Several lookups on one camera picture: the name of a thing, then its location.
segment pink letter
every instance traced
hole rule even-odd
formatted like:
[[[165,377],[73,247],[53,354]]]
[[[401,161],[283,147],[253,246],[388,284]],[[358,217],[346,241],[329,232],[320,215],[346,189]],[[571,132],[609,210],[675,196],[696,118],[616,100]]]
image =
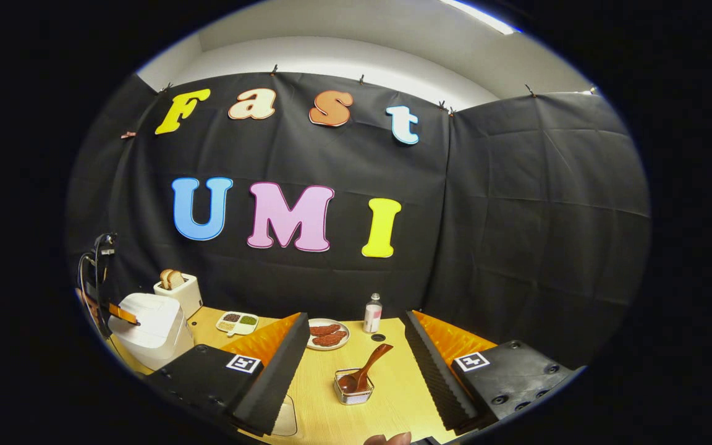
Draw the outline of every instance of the pink letter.
[[[334,197],[334,190],[320,185],[307,187],[299,202],[290,210],[285,195],[278,184],[273,182],[255,182],[249,188],[255,196],[255,228],[246,243],[256,248],[269,248],[274,240],[268,236],[268,223],[282,247],[287,247],[296,229],[300,237],[294,243],[296,248],[306,252],[325,252],[326,210],[328,201]]]

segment wooden spoon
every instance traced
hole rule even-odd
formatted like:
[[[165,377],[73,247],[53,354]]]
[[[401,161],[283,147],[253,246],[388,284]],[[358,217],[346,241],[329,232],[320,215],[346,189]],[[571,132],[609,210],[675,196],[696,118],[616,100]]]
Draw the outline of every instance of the wooden spoon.
[[[341,389],[344,394],[367,391],[367,371],[370,370],[370,366],[373,366],[376,360],[389,352],[393,347],[394,346],[385,343],[376,347],[375,351],[373,351],[373,355],[370,355],[370,359],[367,360],[367,364],[365,364],[362,369],[339,378],[337,381],[339,389]]]

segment wooden table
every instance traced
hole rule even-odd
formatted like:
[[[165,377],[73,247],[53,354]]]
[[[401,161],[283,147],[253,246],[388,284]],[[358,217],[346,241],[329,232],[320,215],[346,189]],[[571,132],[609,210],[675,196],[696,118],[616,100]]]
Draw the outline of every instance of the wooden table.
[[[201,307],[191,318],[189,326],[194,344],[221,347],[241,336],[228,338],[215,327],[225,311]],[[257,329],[277,321],[260,317]],[[384,343],[393,349],[381,357],[370,370],[375,391],[367,403],[342,405],[334,394],[334,372],[338,369],[362,367],[379,342],[362,331],[361,321],[343,321],[350,330],[350,340],[333,351],[305,349],[299,367],[288,389],[294,400],[299,432],[295,436],[257,437],[246,431],[246,436],[266,443],[310,445],[362,445],[367,437],[412,432],[412,441],[434,437],[439,443],[457,437],[444,428],[433,398],[413,358],[405,338],[405,326],[399,318],[381,320],[379,333],[386,336]],[[136,362],[118,344],[122,357],[133,369],[144,374],[152,371]]]

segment blue letter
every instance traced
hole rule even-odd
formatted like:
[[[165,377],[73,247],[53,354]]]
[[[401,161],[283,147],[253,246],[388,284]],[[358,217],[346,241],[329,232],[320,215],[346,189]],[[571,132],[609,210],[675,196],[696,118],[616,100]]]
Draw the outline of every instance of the blue letter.
[[[392,115],[392,134],[398,141],[408,145],[419,142],[419,136],[410,132],[410,125],[418,124],[419,119],[410,113],[408,107],[404,105],[389,107],[386,112]]]
[[[172,181],[172,189],[175,191],[175,227],[187,239],[214,239],[224,230],[224,208],[232,180],[212,177],[205,185],[210,189],[210,219],[206,224],[197,224],[192,209],[194,191],[200,186],[200,181],[193,177],[181,177]]]

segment sausage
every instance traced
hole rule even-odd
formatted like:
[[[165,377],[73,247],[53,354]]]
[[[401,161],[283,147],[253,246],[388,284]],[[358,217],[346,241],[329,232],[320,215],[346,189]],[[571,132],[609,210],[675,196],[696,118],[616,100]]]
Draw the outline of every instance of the sausage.
[[[339,331],[339,324],[329,324],[329,326],[317,326],[309,328],[309,333],[314,336],[324,336]]]
[[[345,335],[347,335],[345,331],[337,331],[328,335],[317,336],[311,339],[311,341],[318,346],[334,346],[342,341],[342,339],[345,338]]]

